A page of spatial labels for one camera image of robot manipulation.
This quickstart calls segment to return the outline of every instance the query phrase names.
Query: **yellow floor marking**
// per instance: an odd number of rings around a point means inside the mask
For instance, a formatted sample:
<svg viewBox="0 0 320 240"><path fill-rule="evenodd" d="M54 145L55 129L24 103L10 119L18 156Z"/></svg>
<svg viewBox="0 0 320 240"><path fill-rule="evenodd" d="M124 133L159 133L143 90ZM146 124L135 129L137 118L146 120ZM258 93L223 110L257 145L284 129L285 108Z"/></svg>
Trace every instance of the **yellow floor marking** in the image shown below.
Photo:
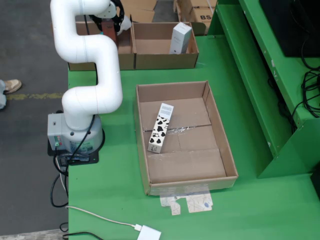
<svg viewBox="0 0 320 240"><path fill-rule="evenodd" d="M7 100L25 100L25 99L61 99L62 93L43 93L43 94L8 94Z"/></svg>

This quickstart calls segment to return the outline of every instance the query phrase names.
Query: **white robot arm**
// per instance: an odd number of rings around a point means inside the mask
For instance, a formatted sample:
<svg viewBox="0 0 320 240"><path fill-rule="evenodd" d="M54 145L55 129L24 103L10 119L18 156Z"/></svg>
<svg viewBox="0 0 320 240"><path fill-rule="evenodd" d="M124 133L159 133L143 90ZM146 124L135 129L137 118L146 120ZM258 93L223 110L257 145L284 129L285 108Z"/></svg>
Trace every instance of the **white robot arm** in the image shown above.
<svg viewBox="0 0 320 240"><path fill-rule="evenodd" d="M69 63L95 63L98 84L74 87L63 95L63 113L48 115L49 143L56 154L90 154L99 149L104 139L98 114L117 110L123 93L116 44L101 34L78 35L75 17L113 18L116 6L110 0L51 0L50 9L57 53Z"/></svg>
<svg viewBox="0 0 320 240"><path fill-rule="evenodd" d="M104 12L110 0L51 0L55 49L69 63L96 63L99 83L69 89L62 97L67 126L87 130L93 115L117 110L123 100L116 44L105 35L79 36L75 16Z"/></svg>

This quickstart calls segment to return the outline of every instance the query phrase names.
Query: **paper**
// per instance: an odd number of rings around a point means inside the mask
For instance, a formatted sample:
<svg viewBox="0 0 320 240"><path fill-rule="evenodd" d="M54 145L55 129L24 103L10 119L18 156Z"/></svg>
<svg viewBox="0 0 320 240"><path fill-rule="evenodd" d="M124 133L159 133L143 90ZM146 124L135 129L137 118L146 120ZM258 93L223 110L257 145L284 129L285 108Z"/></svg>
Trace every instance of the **paper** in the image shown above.
<svg viewBox="0 0 320 240"><path fill-rule="evenodd" d="M211 194L209 191L195 192L179 195L166 195L160 196L160 202L162 207L170 207L172 215L180 215L181 207L176 202L178 199L186 199L189 213L198 213L204 211L211 211L212 202Z"/></svg>

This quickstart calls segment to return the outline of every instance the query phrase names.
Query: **power adapter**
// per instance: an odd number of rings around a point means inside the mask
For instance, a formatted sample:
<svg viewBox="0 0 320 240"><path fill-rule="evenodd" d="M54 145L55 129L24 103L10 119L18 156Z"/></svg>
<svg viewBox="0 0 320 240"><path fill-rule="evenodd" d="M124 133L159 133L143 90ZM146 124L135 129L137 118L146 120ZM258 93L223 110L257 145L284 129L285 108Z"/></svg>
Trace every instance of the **power adapter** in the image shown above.
<svg viewBox="0 0 320 240"><path fill-rule="evenodd" d="M151 227L148 227L146 225L143 225L141 227L141 225L136 224L134 229L137 231L140 231L140 234L137 240L159 240L160 239L161 232Z"/></svg>

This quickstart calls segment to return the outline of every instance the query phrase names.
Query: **cardboard box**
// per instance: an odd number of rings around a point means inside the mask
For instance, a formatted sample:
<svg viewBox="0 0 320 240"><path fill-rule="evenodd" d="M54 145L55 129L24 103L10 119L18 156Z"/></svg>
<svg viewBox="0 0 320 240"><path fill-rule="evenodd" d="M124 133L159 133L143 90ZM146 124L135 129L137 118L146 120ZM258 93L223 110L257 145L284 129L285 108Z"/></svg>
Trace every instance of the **cardboard box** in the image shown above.
<svg viewBox="0 0 320 240"><path fill-rule="evenodd" d="M156 154L147 147L161 103L174 106L174 111L162 153ZM137 85L134 120L145 194L234 185L238 172L207 81Z"/></svg>
<svg viewBox="0 0 320 240"><path fill-rule="evenodd" d="M209 3L214 11L217 0ZM190 22L195 36L207 35L213 16L207 0L174 0L174 4L180 22Z"/></svg>
<svg viewBox="0 0 320 240"><path fill-rule="evenodd" d="M134 7L124 7L124 14L133 22L136 23L152 23L154 16L155 16L155 11L149 11L145 9L140 9L140 8L134 8Z"/></svg>
<svg viewBox="0 0 320 240"><path fill-rule="evenodd" d="M161 104L149 139L147 148L149 152L153 152L156 154L161 153L173 110L173 106L165 103Z"/></svg>
<svg viewBox="0 0 320 240"><path fill-rule="evenodd" d="M135 69L191 69L199 50L192 32L186 53L169 54L174 27L178 22L132 24L135 43Z"/></svg>
<svg viewBox="0 0 320 240"><path fill-rule="evenodd" d="M170 54L185 54L189 45L192 27L179 22L174 28L170 44Z"/></svg>
<svg viewBox="0 0 320 240"><path fill-rule="evenodd" d="M87 35L86 24L84 21L78 21L75 23L76 31L79 35ZM89 33L91 35L100 34L101 31L97 28L94 22L88 22ZM133 70L135 69L135 44L132 29L123 31L118 36L118 56L120 70ZM93 62L85 63L69 63L70 71L94 71L95 64Z"/></svg>
<svg viewBox="0 0 320 240"><path fill-rule="evenodd" d="M210 0L209 1L210 5L207 0L178 0L177 2L181 7L182 12L186 16L190 15L193 8L209 9L210 15L212 16L213 14L212 14L210 7L212 8L212 10L214 10L217 5L217 1L218 0Z"/></svg>
<svg viewBox="0 0 320 240"><path fill-rule="evenodd" d="M208 8L193 8L189 20L197 23L211 23L212 12Z"/></svg>
<svg viewBox="0 0 320 240"><path fill-rule="evenodd" d="M124 14L136 23L152 23L157 0L121 0Z"/></svg>

